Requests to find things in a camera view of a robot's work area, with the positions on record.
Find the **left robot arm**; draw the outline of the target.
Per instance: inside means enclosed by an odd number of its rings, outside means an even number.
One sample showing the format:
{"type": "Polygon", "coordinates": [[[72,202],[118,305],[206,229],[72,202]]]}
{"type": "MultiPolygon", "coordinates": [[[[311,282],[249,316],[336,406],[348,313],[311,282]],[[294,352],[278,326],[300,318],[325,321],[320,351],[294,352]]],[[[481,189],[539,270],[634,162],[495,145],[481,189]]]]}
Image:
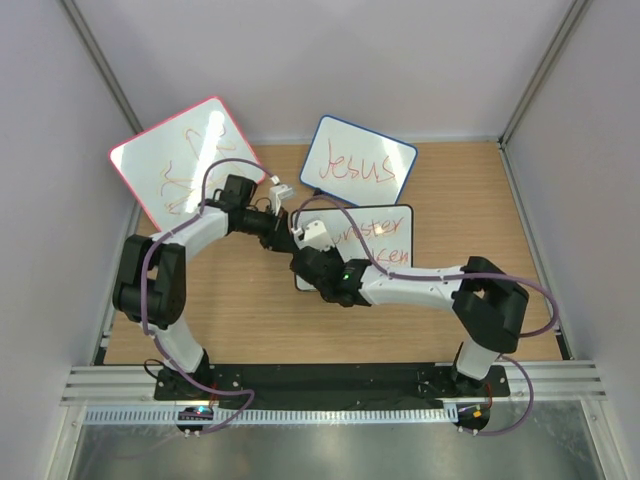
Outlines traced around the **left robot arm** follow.
{"type": "Polygon", "coordinates": [[[293,253],[282,202],[293,189],[272,178],[268,206],[252,205],[257,184],[230,175],[213,196],[204,196],[184,223],[152,237],[132,235],[124,243],[113,291],[114,308],[141,326],[164,357],[164,369],[177,377],[177,388],[191,400],[204,398],[213,386],[206,350],[195,341],[184,317],[187,263],[205,247],[240,232],[255,236],[261,246],[293,253]]]}

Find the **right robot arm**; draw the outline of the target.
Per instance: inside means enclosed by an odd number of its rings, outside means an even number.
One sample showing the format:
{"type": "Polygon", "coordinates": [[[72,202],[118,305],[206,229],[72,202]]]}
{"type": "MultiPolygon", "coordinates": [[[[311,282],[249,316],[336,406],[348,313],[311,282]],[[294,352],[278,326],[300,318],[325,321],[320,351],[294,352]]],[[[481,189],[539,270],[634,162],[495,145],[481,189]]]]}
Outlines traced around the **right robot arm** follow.
{"type": "Polygon", "coordinates": [[[290,269],[324,301],[345,308],[414,305],[454,314],[468,334],[443,385],[455,396],[486,391],[492,364],[517,349],[529,302],[524,288],[477,256],[463,266],[382,272],[369,259],[343,260],[335,248],[304,247],[293,255],[290,269]]]}

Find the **black framed whiteboard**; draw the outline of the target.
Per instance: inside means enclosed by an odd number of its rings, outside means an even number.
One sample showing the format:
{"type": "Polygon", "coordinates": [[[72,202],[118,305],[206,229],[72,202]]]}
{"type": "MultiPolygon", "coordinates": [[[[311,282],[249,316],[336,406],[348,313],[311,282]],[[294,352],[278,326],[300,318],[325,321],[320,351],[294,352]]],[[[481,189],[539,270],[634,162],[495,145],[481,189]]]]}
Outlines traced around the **black framed whiteboard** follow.
{"type": "MultiPolygon", "coordinates": [[[[385,269],[413,265],[413,209],[409,205],[347,208],[370,253],[385,269]]],[[[300,223],[321,221],[344,261],[366,254],[349,220],[338,208],[309,209],[300,223]]]]}

